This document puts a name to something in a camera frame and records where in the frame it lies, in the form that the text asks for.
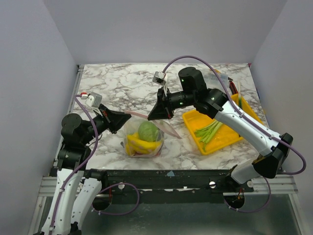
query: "screw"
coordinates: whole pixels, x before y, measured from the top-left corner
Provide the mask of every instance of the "screw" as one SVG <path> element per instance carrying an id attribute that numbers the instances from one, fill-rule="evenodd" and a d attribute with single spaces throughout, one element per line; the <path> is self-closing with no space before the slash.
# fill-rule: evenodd
<path id="1" fill-rule="evenodd" d="M 251 180 L 249 180 L 246 185 L 248 185 L 249 188 L 252 188 L 253 187 L 253 182 Z"/>
<path id="2" fill-rule="evenodd" d="M 211 181 L 209 183 L 209 185 L 210 185 L 210 188 L 215 188 L 216 187 L 216 183 L 214 181 Z"/>

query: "green vegetable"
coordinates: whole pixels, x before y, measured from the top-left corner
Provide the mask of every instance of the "green vegetable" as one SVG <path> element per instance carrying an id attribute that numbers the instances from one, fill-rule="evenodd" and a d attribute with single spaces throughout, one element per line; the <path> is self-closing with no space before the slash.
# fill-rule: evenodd
<path id="1" fill-rule="evenodd" d="M 142 141 L 155 142 L 159 134 L 159 129 L 149 121 L 144 121 L 138 128 L 138 135 Z"/>
<path id="2" fill-rule="evenodd" d="M 203 142 L 203 150 L 205 151 L 206 145 L 213 139 L 214 135 L 223 123 L 214 120 L 208 126 L 195 131 L 196 137 L 200 138 L 200 142 Z"/>

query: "yellow tray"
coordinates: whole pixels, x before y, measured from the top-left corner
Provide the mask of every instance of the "yellow tray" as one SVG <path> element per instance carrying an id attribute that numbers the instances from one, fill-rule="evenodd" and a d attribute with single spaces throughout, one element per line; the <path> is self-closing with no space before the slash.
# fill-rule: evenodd
<path id="1" fill-rule="evenodd" d="M 234 94 L 231 98 L 237 103 L 238 105 L 238 94 Z M 255 112 L 251 109 L 248 105 L 246 100 L 242 97 L 242 104 L 243 110 L 249 114 L 251 117 L 256 119 L 258 122 L 262 123 L 262 121 L 258 118 Z M 231 145 L 235 142 L 243 140 L 243 137 L 239 137 L 239 135 L 233 131 L 230 127 L 226 125 L 222 125 L 220 129 L 217 131 L 213 139 L 206 145 L 205 151 L 203 150 L 203 143 L 200 142 L 200 138 L 197 138 L 194 134 L 196 130 L 199 130 L 211 122 L 213 119 L 209 118 L 207 115 L 201 114 L 196 110 L 191 110 L 186 112 L 182 115 L 182 119 L 185 122 L 186 127 L 188 128 L 189 132 L 191 133 L 192 138 L 196 142 L 200 152 L 203 155 L 208 155 L 210 153 L 215 152 L 221 148 L 224 148 L 228 145 Z"/>

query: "plastic bag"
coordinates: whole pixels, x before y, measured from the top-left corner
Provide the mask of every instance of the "plastic bag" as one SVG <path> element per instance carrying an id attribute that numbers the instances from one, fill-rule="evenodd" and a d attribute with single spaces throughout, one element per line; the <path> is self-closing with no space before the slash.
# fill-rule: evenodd
<path id="1" fill-rule="evenodd" d="M 147 115 L 144 115 L 144 114 L 141 114 L 141 113 L 138 113 L 138 112 L 126 110 L 125 113 L 126 114 L 131 114 L 132 116 L 137 116 L 137 117 L 140 117 L 140 118 L 143 118 L 143 119 L 148 119 Z M 158 129 L 160 129 L 164 133 L 166 133 L 166 134 L 168 134 L 168 135 L 170 135 L 172 137 L 181 139 L 181 137 L 175 131 L 175 129 L 170 124 L 165 122 L 164 120 L 153 120 L 152 122 L 157 126 Z"/>
<path id="2" fill-rule="evenodd" d="M 164 132 L 153 122 L 132 116 L 123 128 L 125 153 L 131 157 L 158 156 L 164 144 Z"/>

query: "white marble table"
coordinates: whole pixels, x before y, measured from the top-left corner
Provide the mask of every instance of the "white marble table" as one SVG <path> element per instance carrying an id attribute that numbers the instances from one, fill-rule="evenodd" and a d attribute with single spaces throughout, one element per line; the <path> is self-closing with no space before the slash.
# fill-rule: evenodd
<path id="1" fill-rule="evenodd" d="M 205 65 L 174 64 L 169 67 L 169 89 L 181 90 L 178 72 L 184 67 L 194 66 L 204 77 L 208 73 Z M 247 64 L 212 65 L 241 83 L 243 97 L 259 118 L 266 123 L 265 115 Z M 103 96 L 102 103 L 109 109 L 132 110 L 148 114 L 156 102 L 158 85 L 152 83 L 155 71 L 162 71 L 165 64 L 100 64 L 85 65 L 79 86 L 79 93 L 96 92 Z M 90 159 L 87 169 L 230 169 L 235 164 L 255 158 L 257 151 L 245 140 L 225 147 L 210 155 L 202 156 L 184 125 L 181 115 L 193 109 L 188 107 L 175 111 L 174 118 L 168 121 L 182 139 L 166 139 L 160 156 L 153 159 L 130 158 L 121 146 L 122 130 L 116 135 L 109 131 L 103 133 L 95 155 Z M 87 119 L 76 104 L 74 112 Z"/>

